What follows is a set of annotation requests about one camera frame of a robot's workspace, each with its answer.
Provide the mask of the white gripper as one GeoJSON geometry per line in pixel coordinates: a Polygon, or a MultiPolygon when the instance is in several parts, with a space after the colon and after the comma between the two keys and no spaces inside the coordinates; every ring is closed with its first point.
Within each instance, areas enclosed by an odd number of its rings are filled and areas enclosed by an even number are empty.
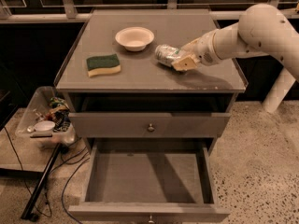
{"type": "Polygon", "coordinates": [[[197,68],[199,61],[205,66],[219,64],[221,59],[214,49],[215,34],[216,30],[210,31],[181,47],[182,50],[193,51],[199,60],[194,55],[188,54],[181,58],[175,59],[172,62],[172,67],[176,71],[186,72],[197,68]]]}

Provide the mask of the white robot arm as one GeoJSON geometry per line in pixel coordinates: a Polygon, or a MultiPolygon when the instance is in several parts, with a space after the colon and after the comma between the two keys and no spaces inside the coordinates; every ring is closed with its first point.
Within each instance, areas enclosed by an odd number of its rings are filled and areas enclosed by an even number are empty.
{"type": "Polygon", "coordinates": [[[278,109],[299,80],[299,34],[283,13],[268,4],[249,7],[237,23],[201,35],[181,49],[205,66],[232,58],[274,57],[283,69],[263,101],[269,113],[278,109]]]}

